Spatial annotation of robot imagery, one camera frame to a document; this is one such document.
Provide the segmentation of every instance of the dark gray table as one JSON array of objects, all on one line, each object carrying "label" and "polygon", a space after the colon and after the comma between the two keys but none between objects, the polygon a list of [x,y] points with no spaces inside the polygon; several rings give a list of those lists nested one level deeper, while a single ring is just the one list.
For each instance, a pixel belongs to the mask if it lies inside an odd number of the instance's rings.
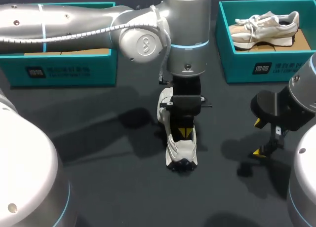
[{"label": "dark gray table", "polygon": [[[68,1],[107,0],[49,0]],[[217,7],[213,0],[214,19]],[[207,60],[202,94],[214,108],[196,118],[198,168],[186,176],[165,167],[165,135],[156,125],[163,89],[157,83],[159,60],[135,65],[119,56],[116,88],[10,90],[0,74],[8,98],[52,139],[64,160],[82,214],[79,227],[292,226],[285,198],[293,151],[315,121],[289,133],[274,162],[247,158],[269,137],[269,127],[253,127],[251,98],[285,84],[226,84],[213,32]]]}]

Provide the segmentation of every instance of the shoe sole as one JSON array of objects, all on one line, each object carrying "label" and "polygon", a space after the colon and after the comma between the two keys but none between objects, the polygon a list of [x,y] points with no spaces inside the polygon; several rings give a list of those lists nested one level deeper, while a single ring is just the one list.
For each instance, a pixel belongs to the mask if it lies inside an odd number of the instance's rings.
[{"label": "shoe sole", "polygon": [[260,41],[251,42],[251,43],[236,43],[234,42],[234,46],[237,49],[241,50],[250,50],[253,46],[265,43],[272,46],[283,46],[283,47],[291,47],[294,43],[294,37],[287,38],[265,38]]}]

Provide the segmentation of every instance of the white cylindrical robot base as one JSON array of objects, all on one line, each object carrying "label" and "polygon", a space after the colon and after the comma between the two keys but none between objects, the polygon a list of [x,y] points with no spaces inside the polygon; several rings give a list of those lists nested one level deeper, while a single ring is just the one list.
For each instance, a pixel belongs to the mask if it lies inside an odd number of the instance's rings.
[{"label": "white cylindrical robot base", "polygon": [[63,173],[61,162],[44,201],[28,217],[14,227],[74,227],[77,221],[72,186]]},{"label": "white cylindrical robot base", "polygon": [[74,227],[72,187],[50,139],[0,102],[0,226]]},{"label": "white cylindrical robot base", "polygon": [[316,226],[316,125],[302,138],[295,153],[287,206],[295,227]]}]

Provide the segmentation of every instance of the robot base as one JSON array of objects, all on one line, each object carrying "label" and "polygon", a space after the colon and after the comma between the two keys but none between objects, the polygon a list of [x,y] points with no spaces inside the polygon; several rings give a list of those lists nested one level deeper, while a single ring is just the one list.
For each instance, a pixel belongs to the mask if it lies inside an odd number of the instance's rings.
[{"label": "robot base", "polygon": [[295,153],[287,195],[295,227],[316,226],[315,134],[316,125],[305,133]]}]

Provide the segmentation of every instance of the teal box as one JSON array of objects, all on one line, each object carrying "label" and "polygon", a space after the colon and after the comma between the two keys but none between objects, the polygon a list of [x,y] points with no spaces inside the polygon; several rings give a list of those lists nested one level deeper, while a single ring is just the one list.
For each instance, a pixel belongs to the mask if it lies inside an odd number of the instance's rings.
[{"label": "teal box", "polygon": [[[252,15],[261,15],[268,11],[276,15],[298,11],[300,29],[311,50],[237,53],[229,33],[229,25],[235,24],[235,19],[248,19]],[[289,81],[316,52],[316,1],[222,1],[219,3],[215,36],[227,83]],[[268,72],[253,74],[258,66],[268,66]]]},{"label": "teal box", "polygon": [[[45,3],[53,5],[108,8],[114,2]],[[117,52],[98,55],[0,55],[0,67],[14,87],[36,86],[114,86]]]}]

